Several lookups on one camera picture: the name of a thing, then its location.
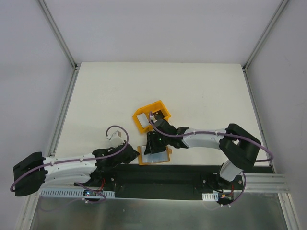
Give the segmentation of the yellow plastic bin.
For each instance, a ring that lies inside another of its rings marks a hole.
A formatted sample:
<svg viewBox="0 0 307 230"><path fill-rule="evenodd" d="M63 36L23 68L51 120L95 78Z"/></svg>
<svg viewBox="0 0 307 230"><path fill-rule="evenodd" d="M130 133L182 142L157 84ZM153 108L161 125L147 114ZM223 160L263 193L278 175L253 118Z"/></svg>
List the yellow plastic bin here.
<svg viewBox="0 0 307 230"><path fill-rule="evenodd" d="M153 121L156 121L160 118L169 120L171 114L165 107L164 103L159 100L149 105L146 105L142 108L139 108L134 115L132 116L138 131L141 134L151 131L153 128L149 123L149 113L152 112Z"/></svg>

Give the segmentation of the orange leather card holder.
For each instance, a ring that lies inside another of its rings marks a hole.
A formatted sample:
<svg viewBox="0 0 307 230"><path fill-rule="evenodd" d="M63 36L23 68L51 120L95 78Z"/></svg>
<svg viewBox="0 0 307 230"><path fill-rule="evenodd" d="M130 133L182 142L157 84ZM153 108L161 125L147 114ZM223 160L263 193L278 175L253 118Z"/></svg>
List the orange leather card holder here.
<svg viewBox="0 0 307 230"><path fill-rule="evenodd" d="M166 150L159 153L154 154L146 154L145 155L146 146L138 146L137 151L139 153L138 156L138 164L139 165L152 165L158 163L170 162L170 155L172 154L172 149L166 146Z"/></svg>

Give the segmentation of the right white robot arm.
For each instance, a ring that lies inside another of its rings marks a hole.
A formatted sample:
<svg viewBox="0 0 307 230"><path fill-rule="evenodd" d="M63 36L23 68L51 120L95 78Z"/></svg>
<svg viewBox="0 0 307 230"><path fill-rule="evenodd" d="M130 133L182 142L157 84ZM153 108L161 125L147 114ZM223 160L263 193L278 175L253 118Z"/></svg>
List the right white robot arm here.
<svg viewBox="0 0 307 230"><path fill-rule="evenodd" d="M168 145L176 149L203 147L221 150L227 161L216 176L216 184L221 189L227 189L238 174L253 168L261 142L234 123L224 129L211 131L187 126L176 128L165 119L158 119L153 123L153 130L147 133L144 154L163 152Z"/></svg>

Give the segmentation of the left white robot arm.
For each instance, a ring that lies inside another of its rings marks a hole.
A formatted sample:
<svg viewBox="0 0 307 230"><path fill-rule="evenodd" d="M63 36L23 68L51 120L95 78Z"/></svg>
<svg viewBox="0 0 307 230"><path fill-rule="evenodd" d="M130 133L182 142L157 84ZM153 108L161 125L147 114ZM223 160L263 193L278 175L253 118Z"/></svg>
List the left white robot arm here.
<svg viewBox="0 0 307 230"><path fill-rule="evenodd" d="M96 149L75 158L44 157L34 152L13 167L14 182L10 191L17 197L28 196L43 187L58 184L99 186L103 173L118 165L129 164L139 152L130 144Z"/></svg>

